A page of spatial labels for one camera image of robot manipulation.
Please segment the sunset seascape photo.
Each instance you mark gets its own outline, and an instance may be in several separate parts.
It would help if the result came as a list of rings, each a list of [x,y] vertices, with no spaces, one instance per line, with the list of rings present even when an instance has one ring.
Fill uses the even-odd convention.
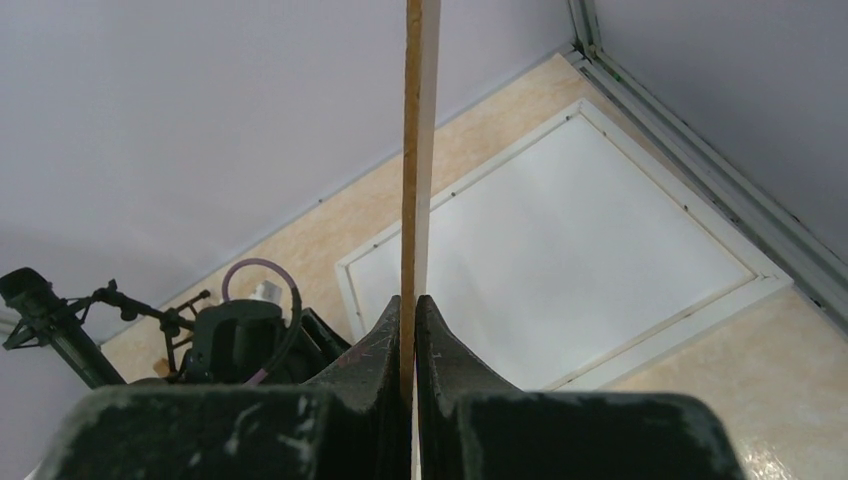
[[[499,375],[548,387],[750,271],[582,115],[430,216],[427,291]]]

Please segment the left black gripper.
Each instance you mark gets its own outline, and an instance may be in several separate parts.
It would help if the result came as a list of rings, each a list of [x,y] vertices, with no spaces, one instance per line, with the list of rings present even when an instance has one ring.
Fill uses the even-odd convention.
[[[278,305],[233,300],[199,312],[178,381],[243,384],[266,366],[289,337],[293,344],[263,379],[265,384],[302,384],[351,348],[311,308],[302,311],[300,327],[295,330]]]

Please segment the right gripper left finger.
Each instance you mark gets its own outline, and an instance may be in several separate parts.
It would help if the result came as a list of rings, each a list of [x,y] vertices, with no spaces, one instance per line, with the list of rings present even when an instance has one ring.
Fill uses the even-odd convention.
[[[399,297],[301,385],[103,387],[63,421],[39,479],[408,479]]]

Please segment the white picture frame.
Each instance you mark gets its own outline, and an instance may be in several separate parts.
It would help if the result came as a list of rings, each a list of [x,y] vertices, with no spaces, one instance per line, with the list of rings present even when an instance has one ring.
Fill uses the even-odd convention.
[[[539,127],[494,155],[460,180],[435,195],[431,213],[453,194],[473,185],[564,122],[582,115],[598,128],[659,188],[684,206],[690,217],[750,271],[750,278],[719,297],[681,313],[608,357],[538,390],[593,389],[670,354],[725,320],[787,289],[792,281],[707,202],[666,169],[652,154],[586,99],[557,113]]]

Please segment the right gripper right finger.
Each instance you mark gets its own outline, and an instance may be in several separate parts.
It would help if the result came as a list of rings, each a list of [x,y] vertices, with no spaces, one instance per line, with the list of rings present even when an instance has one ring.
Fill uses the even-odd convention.
[[[722,422],[671,393],[523,391],[416,307],[426,479],[741,479]]]

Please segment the brown backing board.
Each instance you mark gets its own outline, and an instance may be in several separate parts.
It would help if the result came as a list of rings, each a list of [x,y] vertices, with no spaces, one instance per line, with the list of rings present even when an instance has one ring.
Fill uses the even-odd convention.
[[[419,473],[415,312],[426,292],[441,2],[406,3],[402,204],[400,218],[400,393],[409,420],[410,477]]]

